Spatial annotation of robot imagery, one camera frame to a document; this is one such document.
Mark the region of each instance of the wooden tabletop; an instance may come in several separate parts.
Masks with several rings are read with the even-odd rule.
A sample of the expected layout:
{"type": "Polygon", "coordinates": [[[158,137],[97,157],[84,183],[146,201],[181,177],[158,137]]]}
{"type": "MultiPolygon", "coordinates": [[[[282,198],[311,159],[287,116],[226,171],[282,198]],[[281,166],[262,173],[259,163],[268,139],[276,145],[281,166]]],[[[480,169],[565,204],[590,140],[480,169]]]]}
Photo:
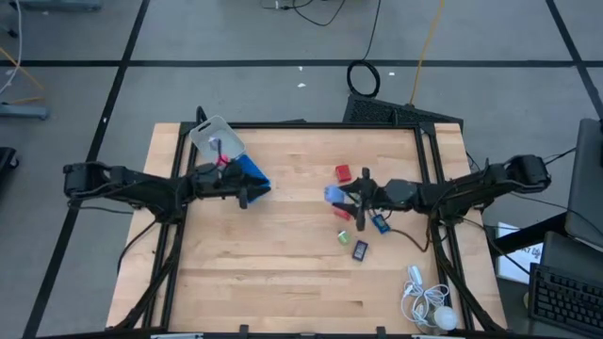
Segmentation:
{"type": "MultiPolygon", "coordinates": [[[[144,171],[170,176],[179,124],[155,126],[144,171]]],[[[457,124],[436,124],[444,173],[449,178],[469,173],[463,138],[457,124]]],[[[334,167],[350,165],[352,177],[369,167],[385,185],[391,178],[421,181],[413,131],[242,129],[238,135],[248,155],[270,178],[272,190],[249,209],[235,199],[195,201],[188,208],[170,331],[414,333],[414,324],[400,310],[406,268],[417,265],[424,285],[438,283],[433,252],[420,252],[400,234],[379,234],[367,223],[334,216],[323,200],[324,187],[335,184],[334,167]],[[351,245],[337,241],[348,231],[351,245]],[[356,239],[368,243],[365,260],[351,259],[356,239]]],[[[184,154],[186,164],[187,152],[184,154]]],[[[431,177],[434,178],[430,161],[431,177]]],[[[467,216],[481,222],[477,212],[467,216]]],[[[132,219],[128,240],[151,220],[147,211],[132,219]]],[[[394,213],[392,228],[425,242],[427,221],[414,212],[394,213]]],[[[107,325],[118,323],[147,287],[159,227],[125,256],[107,325]]],[[[481,306],[506,327],[495,272],[481,228],[456,226],[468,288],[481,306]]],[[[163,290],[157,305],[163,304],[163,290]]],[[[452,303],[461,318],[458,296],[452,303]]],[[[160,308],[156,308],[158,324],[160,308]]]]}

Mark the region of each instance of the blue object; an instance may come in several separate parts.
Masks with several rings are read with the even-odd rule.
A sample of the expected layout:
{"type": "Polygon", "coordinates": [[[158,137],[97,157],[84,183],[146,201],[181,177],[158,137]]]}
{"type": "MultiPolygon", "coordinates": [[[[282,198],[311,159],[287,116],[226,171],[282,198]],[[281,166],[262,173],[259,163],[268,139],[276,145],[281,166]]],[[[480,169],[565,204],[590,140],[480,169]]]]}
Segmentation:
{"type": "MultiPolygon", "coordinates": [[[[266,179],[268,183],[261,185],[262,187],[270,187],[270,180],[268,177],[262,173],[262,171],[255,165],[255,163],[253,163],[252,159],[248,155],[241,155],[236,159],[236,162],[239,164],[244,173],[249,174],[254,178],[266,179]]],[[[248,203],[254,202],[257,198],[259,197],[249,199],[248,203]]]]}
{"type": "Polygon", "coordinates": [[[324,200],[330,203],[344,202],[345,193],[337,185],[328,185],[324,188],[324,200]]]}
{"type": "Polygon", "coordinates": [[[365,259],[365,254],[368,250],[368,244],[364,241],[358,240],[356,243],[356,247],[354,248],[354,252],[351,254],[353,259],[358,261],[363,261],[365,259]]]}
{"type": "Polygon", "coordinates": [[[373,221],[373,225],[375,225],[377,227],[377,229],[379,230],[380,234],[384,234],[386,232],[388,232],[389,230],[391,230],[391,227],[389,227],[389,225],[387,224],[387,221],[385,221],[385,219],[383,218],[382,215],[377,215],[373,218],[371,218],[371,220],[373,221]]]}

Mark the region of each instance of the red block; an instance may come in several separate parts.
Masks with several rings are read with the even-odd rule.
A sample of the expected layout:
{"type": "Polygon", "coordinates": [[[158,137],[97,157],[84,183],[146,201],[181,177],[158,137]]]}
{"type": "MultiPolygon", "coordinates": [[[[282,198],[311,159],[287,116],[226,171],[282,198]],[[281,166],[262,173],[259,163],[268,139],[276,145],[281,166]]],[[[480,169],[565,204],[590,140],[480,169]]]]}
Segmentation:
{"type": "Polygon", "coordinates": [[[336,207],[333,209],[333,213],[336,216],[343,218],[345,220],[350,220],[350,218],[351,218],[351,215],[348,212],[346,212],[344,210],[340,210],[339,208],[336,208],[336,207]]]}
{"type": "Polygon", "coordinates": [[[339,183],[344,183],[351,180],[350,167],[348,165],[339,165],[335,167],[335,174],[339,183]]]}

